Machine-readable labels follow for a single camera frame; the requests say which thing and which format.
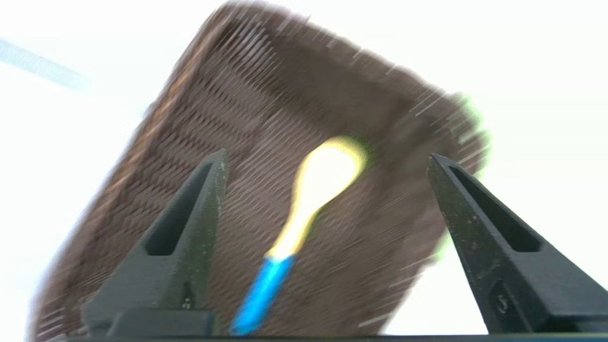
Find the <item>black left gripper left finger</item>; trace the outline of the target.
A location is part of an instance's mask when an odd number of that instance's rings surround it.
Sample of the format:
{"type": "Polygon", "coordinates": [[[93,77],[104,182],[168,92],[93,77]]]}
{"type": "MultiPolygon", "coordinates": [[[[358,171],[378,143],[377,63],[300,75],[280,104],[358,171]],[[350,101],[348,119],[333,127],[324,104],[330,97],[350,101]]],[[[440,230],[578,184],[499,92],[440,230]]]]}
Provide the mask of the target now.
{"type": "Polygon", "coordinates": [[[89,333],[215,333],[204,305],[228,174],[224,149],[195,168],[85,305],[89,333]]]}

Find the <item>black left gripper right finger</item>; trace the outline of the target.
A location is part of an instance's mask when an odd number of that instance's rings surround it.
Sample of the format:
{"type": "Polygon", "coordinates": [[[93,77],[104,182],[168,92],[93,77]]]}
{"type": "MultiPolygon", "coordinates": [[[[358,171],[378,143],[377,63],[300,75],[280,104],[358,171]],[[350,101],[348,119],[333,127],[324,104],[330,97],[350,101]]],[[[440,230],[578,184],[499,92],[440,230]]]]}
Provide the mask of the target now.
{"type": "Polygon", "coordinates": [[[605,288],[460,164],[427,174],[489,333],[606,333],[605,288]]]}

